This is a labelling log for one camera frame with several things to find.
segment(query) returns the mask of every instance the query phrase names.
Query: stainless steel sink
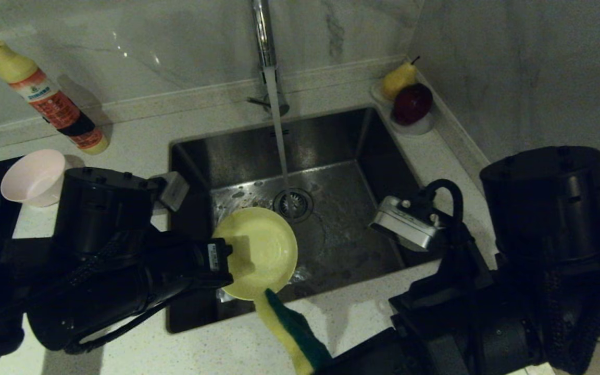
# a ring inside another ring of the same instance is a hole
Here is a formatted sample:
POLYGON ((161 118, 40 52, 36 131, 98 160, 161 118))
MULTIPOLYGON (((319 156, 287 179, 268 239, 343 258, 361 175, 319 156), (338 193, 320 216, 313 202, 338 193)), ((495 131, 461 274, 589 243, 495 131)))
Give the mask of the stainless steel sink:
MULTIPOLYGON (((221 219, 243 207, 266 207, 291 224, 298 264, 282 301, 312 296, 440 257, 398 249, 367 229, 386 195, 418 189, 397 145, 374 109, 283 124, 290 172, 284 192, 272 126, 185 143, 172 149, 171 169, 191 189, 172 230, 207 239, 221 219)), ((182 332, 253 311, 223 292, 186 296, 168 309, 168 330, 182 332)))

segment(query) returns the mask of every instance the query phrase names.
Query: marble wall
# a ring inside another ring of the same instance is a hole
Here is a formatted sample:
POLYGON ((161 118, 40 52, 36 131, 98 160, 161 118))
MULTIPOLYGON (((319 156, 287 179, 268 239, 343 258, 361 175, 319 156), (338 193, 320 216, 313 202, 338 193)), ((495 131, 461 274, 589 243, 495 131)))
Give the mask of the marble wall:
POLYGON ((428 0, 409 55, 491 161, 600 149, 600 2, 428 0))
MULTIPOLYGON (((405 53, 422 0, 270 0, 282 73, 405 53)), ((257 76, 249 0, 0 0, 0 39, 81 106, 257 76)), ((36 116, 0 82, 0 124, 36 116)))

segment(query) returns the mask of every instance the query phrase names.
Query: speckled countertop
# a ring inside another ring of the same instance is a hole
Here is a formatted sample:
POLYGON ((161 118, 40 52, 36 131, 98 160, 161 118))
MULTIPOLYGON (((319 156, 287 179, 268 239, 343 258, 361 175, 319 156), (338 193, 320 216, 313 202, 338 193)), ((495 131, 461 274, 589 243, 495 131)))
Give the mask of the speckled countertop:
MULTIPOLYGON (((284 121, 367 106, 377 107, 384 113, 385 109, 377 106, 369 95, 373 83, 371 79, 363 79, 290 93, 287 97, 291 111, 284 121)), ((450 121, 449 117, 440 114, 438 121, 450 121)), ((80 159, 88 166, 130 171, 148 177, 169 169, 169 145, 173 142, 242 130, 262 123, 269 123, 267 115, 258 106, 242 100, 107 127, 105 131, 110 133, 111 145, 98 156, 82 154, 64 136, 56 135, 1 147, 0 160, 53 148, 74 162, 80 159)), ((460 186, 465 197, 465 223, 492 267, 491 254, 496 249, 485 199, 443 138, 436 130, 417 137, 396 135, 395 138, 420 183, 450 178, 460 186)), ((445 195, 438 196, 437 205, 440 209, 450 210, 445 195)), ((56 214, 57 205, 43 209, 23 207, 14 237, 52 235, 56 214)), ((155 216, 153 223, 164 229, 166 218, 155 216)), ((307 317, 316 336, 335 356, 390 327, 392 311, 388 298, 405 292, 412 281, 431 275, 437 266, 438 262, 432 262, 409 268, 294 301, 288 306, 307 317)), ((159 313, 102 349, 81 356, 46 351, 36 341, 26 321, 24 330, 26 338, 18 351, 0 359, 1 375, 293 373, 283 347, 255 314, 181 334, 169 334, 165 330, 165 315, 159 313)), ((553 372, 545 365, 516 373, 553 372)))

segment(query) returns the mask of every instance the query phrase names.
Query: drain strainer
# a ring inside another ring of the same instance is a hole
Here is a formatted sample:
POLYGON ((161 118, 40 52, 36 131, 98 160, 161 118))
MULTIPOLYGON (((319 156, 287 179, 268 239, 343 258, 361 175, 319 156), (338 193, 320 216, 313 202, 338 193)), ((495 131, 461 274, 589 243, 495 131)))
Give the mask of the drain strainer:
POLYGON ((286 190, 282 190, 274 197, 274 210, 293 223, 307 219, 314 209, 314 200, 305 190, 296 187, 288 192, 287 195, 286 190))

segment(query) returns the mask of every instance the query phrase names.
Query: water stream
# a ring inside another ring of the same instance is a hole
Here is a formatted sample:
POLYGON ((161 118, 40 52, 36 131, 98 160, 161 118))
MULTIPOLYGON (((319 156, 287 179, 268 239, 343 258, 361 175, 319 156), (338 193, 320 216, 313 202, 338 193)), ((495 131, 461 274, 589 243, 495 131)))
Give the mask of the water stream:
POLYGON ((289 216, 293 218, 295 205, 291 199, 291 186, 289 185, 289 171, 286 166, 286 149, 284 147, 284 135, 281 129, 281 115, 279 114, 279 98, 277 96, 277 77, 274 67, 264 67, 262 71, 265 76, 267 86, 267 95, 270 100, 270 111, 272 113, 272 122, 274 124, 274 137, 277 138, 277 151, 279 151, 279 162, 281 163, 281 174, 284 177, 284 189, 286 202, 288 202, 289 216))

